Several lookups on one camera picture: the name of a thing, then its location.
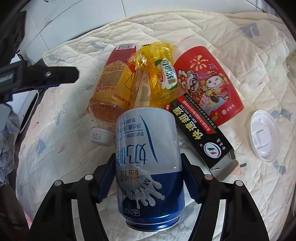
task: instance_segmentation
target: orange juice bottle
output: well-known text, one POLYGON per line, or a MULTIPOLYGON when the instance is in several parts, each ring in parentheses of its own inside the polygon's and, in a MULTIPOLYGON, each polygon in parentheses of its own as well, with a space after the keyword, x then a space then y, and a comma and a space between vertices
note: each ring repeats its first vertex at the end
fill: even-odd
POLYGON ((111 146, 118 117, 134 106, 142 71, 127 59, 135 52, 134 44, 116 47, 98 78, 87 107, 96 122, 91 132, 90 141, 93 143, 111 146))

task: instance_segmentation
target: quilted mattress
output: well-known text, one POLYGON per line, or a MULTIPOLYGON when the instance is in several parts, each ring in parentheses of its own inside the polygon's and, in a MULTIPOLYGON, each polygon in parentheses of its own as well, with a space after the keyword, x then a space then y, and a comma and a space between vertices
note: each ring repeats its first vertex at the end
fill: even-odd
MULTIPOLYGON (((195 35, 206 41, 244 104, 244 110, 220 126, 240 164, 226 179, 241 179, 257 204, 271 240, 283 228, 296 182, 296 57, 295 41, 281 19, 259 12, 218 14, 176 10, 137 15, 110 23, 46 52, 48 66, 76 66, 74 84, 49 88, 32 117, 21 145, 17 170, 17 197, 33 219, 52 183, 77 181, 107 162, 115 147, 89 141, 94 125, 86 111, 97 77, 109 54, 119 44, 166 41, 177 44, 195 35), (250 140, 250 118, 256 110, 269 112, 280 132, 280 154, 274 163, 260 161, 250 140)), ((149 84, 142 81, 136 107, 149 103, 149 84)), ((181 152, 192 164, 201 164, 186 138, 179 133, 181 152)), ((98 209, 110 240, 187 240, 200 206, 186 191, 186 206, 178 225, 166 231, 144 233, 126 226, 118 212, 116 190, 98 209)), ((224 206, 213 240, 219 240, 224 206)), ((74 224, 82 239, 78 211, 74 224)))

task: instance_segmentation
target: white bottle cap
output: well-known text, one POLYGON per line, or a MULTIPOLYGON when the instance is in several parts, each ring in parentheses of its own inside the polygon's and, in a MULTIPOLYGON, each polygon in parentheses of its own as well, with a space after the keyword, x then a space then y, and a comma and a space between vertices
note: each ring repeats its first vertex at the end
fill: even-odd
POLYGON ((257 110, 251 119, 250 140, 256 156, 265 162, 276 161, 281 145, 279 130, 272 116, 264 110, 257 110))
POLYGON ((91 138, 92 143, 96 143, 102 146, 112 146, 114 141, 115 134, 111 131, 105 129, 93 127, 91 129, 91 138))

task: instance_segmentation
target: gray cloth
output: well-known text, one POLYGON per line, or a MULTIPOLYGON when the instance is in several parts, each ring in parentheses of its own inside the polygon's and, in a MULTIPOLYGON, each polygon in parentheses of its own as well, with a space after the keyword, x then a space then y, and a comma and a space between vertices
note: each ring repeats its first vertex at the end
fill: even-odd
POLYGON ((5 128, 0 132, 0 186, 4 185, 6 175, 13 170, 15 164, 15 140, 19 131, 18 117, 11 111, 5 128))

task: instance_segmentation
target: yellow plastic bag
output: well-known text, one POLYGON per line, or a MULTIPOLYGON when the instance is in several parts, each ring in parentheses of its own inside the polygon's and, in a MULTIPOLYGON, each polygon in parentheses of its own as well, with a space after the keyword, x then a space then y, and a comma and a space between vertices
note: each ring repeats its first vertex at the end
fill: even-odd
POLYGON ((173 67, 175 46, 165 42, 144 45, 129 62, 147 71, 150 82, 150 106, 162 108, 176 99, 178 79, 173 67))

